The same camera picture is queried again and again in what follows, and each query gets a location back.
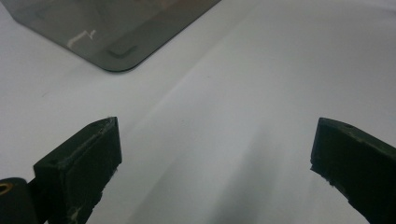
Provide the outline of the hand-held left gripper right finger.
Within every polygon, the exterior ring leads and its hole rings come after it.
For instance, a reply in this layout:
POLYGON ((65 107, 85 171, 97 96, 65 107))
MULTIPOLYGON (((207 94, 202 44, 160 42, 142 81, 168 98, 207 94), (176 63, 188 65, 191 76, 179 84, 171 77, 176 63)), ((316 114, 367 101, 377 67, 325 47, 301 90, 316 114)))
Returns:
POLYGON ((321 118, 311 170, 370 224, 396 224, 396 147, 342 121, 321 118))

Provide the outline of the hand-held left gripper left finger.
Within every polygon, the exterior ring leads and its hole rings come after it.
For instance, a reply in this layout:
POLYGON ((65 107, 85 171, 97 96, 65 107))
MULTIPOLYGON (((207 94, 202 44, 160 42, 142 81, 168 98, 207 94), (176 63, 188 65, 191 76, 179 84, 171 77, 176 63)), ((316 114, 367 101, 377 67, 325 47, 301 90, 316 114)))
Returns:
POLYGON ((38 220, 85 224, 121 162, 118 119, 85 126, 34 165, 38 220))

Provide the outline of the smoky transparent plastic box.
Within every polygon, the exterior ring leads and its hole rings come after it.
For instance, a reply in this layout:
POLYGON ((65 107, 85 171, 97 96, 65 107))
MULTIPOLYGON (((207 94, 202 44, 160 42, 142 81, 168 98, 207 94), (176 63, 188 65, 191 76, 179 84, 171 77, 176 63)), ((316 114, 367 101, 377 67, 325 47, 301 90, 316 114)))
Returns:
POLYGON ((109 72, 131 70, 221 0, 0 0, 11 18, 109 72))

